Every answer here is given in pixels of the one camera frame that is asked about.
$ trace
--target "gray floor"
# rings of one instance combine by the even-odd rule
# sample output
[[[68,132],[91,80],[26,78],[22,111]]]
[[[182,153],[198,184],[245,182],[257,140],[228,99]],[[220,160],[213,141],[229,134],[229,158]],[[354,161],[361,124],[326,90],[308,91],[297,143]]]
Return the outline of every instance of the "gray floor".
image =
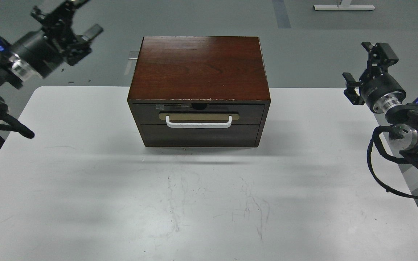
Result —
[[[44,10],[50,11],[60,2],[0,0],[0,35],[13,43],[28,31],[38,30],[38,23],[29,15],[32,6],[44,5]],[[334,3],[92,0],[78,10],[73,28],[79,34],[94,23],[104,28],[93,44],[93,53],[77,66],[61,66],[47,79],[30,79],[19,91],[4,85],[0,95],[18,117],[39,86],[128,86],[135,64],[132,62],[128,71],[127,58],[130,51],[139,50],[143,36],[249,35],[260,37],[270,87],[344,88],[341,73],[360,76],[367,60],[360,43],[370,41],[390,43],[400,58],[390,73],[408,92],[406,101],[418,96],[418,1],[353,0],[353,5],[375,5],[372,12],[312,8],[314,4]]]

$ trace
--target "wooden drawer cabinet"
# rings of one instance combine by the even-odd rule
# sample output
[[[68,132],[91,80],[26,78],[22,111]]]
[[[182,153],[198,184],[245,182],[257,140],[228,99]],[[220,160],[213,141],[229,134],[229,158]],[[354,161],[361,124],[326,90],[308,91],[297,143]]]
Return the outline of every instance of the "wooden drawer cabinet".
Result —
[[[257,147],[270,94],[257,37],[144,37],[128,103],[145,146]]]

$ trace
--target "black cable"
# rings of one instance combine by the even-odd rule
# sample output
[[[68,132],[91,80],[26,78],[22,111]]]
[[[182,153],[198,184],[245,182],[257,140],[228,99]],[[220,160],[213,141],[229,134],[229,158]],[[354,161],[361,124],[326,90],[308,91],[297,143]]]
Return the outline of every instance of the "black cable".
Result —
[[[375,143],[375,147],[377,147],[377,150],[380,153],[380,155],[386,160],[389,160],[396,164],[409,164],[409,162],[406,159],[391,156],[385,151],[385,147],[383,147],[383,143],[380,140],[379,135],[382,134],[383,132],[391,132],[391,130],[392,130],[391,126],[378,126],[373,130],[372,140]]]
[[[371,159],[373,144],[374,144],[374,140],[373,140],[373,137],[372,137],[372,139],[370,139],[369,146],[367,147],[367,166],[369,167],[370,173],[372,174],[372,177],[376,180],[376,182],[380,186],[382,186],[387,192],[393,193],[394,195],[398,195],[398,196],[401,196],[401,197],[408,197],[408,198],[418,199],[417,195],[409,195],[409,194],[406,194],[406,193],[401,192],[399,190],[395,190],[394,188],[386,185],[385,183],[383,183],[383,181],[381,181],[377,177],[377,175],[375,175],[375,172],[373,171],[372,159]]]

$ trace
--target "white desk frame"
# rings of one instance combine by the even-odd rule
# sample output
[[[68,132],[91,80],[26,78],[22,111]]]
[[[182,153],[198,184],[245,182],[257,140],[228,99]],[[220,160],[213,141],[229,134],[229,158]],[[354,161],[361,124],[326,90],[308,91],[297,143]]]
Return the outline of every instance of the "white desk frame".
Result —
[[[351,5],[352,0],[342,0],[340,5],[314,5],[314,10],[336,10],[336,11],[362,11],[368,10],[373,11],[375,7],[373,5]]]

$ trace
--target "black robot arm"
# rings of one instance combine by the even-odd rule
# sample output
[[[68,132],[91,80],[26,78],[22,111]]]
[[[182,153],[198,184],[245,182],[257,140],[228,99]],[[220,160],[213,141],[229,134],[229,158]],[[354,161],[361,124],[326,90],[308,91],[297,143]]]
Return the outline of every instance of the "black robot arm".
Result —
[[[359,81],[355,81],[350,73],[343,73],[347,87],[344,94],[354,105],[367,104],[373,113],[384,113],[388,123],[393,124],[377,127],[374,131],[370,143],[375,143],[380,155],[398,164],[412,164],[418,169],[418,98],[412,103],[402,104],[406,92],[388,73],[388,67],[398,62],[398,57],[389,44],[376,43],[373,46],[371,43],[363,42],[362,46],[369,54],[367,67]],[[385,152],[378,137],[382,132],[389,133],[390,146],[399,150],[403,158],[396,158]],[[371,164],[369,169],[374,175]],[[388,188],[385,187],[388,192],[394,193],[394,190]]]

